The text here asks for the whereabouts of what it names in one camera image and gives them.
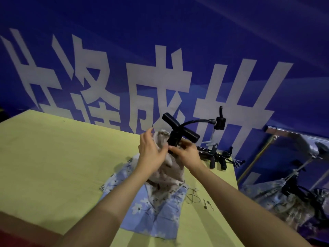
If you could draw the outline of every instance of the table surface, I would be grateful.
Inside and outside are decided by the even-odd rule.
[[[99,200],[99,187],[138,153],[139,135],[29,110],[0,123],[0,211],[64,234]],[[234,168],[213,170],[237,188]],[[183,203],[176,240],[119,229],[112,246],[243,246],[210,200]]]

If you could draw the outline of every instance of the forearm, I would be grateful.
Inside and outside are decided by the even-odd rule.
[[[147,176],[135,170],[115,187],[55,245],[108,247]]]
[[[200,168],[195,177],[246,247],[310,247],[296,231],[209,169]]]

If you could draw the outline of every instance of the blue wall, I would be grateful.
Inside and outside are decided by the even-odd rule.
[[[267,137],[261,130],[265,124],[329,137],[327,0],[1,0],[1,3],[0,105],[11,116],[34,109],[142,133],[158,120],[163,108],[174,98],[181,102],[177,101],[178,107],[170,112],[186,121],[200,114],[216,117],[216,107],[224,104],[228,126],[216,138],[220,140],[219,148],[236,145],[240,148],[236,158],[249,162]],[[54,37],[57,52],[52,47]],[[82,48],[75,52],[79,40]],[[93,58],[95,51],[106,52],[108,60],[109,78],[102,79],[103,84],[98,75],[106,76],[107,62],[103,53]],[[177,56],[174,61],[172,53]],[[19,60],[16,66],[15,56]],[[156,72],[155,66],[160,66],[161,61],[164,69],[172,71],[162,68]],[[287,70],[283,80],[272,76],[280,62],[284,67],[278,68],[278,72]],[[153,66],[150,69],[156,77],[143,70],[142,65]],[[94,81],[98,81],[96,84],[85,74],[86,67]],[[131,78],[127,75],[129,67],[137,68],[131,70]],[[245,84],[235,81],[239,71],[247,76]],[[166,72],[173,76],[169,79],[172,88],[166,86],[163,77]],[[214,88],[208,88],[212,76]],[[270,76],[273,87],[267,87],[269,95],[262,97]],[[98,92],[103,92],[103,96],[95,94],[94,89],[81,92],[91,86],[101,87],[103,91]],[[163,94],[164,102],[159,100]],[[138,101],[143,97],[149,97],[146,103]],[[198,102],[209,106],[198,107]],[[242,112],[237,116],[235,111],[239,109]],[[204,133],[204,140],[209,139],[210,127],[197,128],[194,124],[191,128]],[[294,154],[292,147],[288,153],[283,149],[278,146],[270,150],[269,156],[255,166],[255,172],[264,174],[263,179],[269,178],[273,170],[281,173],[286,157]],[[280,161],[273,157],[278,155]],[[245,167],[236,171],[237,176]],[[321,172],[313,175],[314,182]]]

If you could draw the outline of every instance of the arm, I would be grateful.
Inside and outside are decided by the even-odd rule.
[[[174,146],[169,146],[169,149],[180,157],[192,175],[203,185],[246,247],[311,246],[279,218],[212,173],[201,162],[194,144],[187,140],[183,140],[182,144],[184,149]]]
[[[112,243],[137,192],[158,170],[168,152],[168,146],[158,152],[151,128],[141,134],[138,149],[140,156],[133,173],[76,223],[54,247],[108,247]]]

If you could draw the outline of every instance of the hand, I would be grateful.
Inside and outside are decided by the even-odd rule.
[[[159,169],[168,152],[168,143],[165,143],[160,151],[157,149],[152,138],[152,129],[153,128],[149,128],[145,133],[141,134],[138,146],[139,158],[136,170],[145,174],[147,178]]]
[[[177,154],[183,165],[190,170],[193,176],[195,176],[198,170],[205,167],[204,164],[201,162],[199,151],[196,148],[196,145],[189,140],[182,138],[180,143],[182,148],[179,149],[175,146],[170,145],[169,150]]]

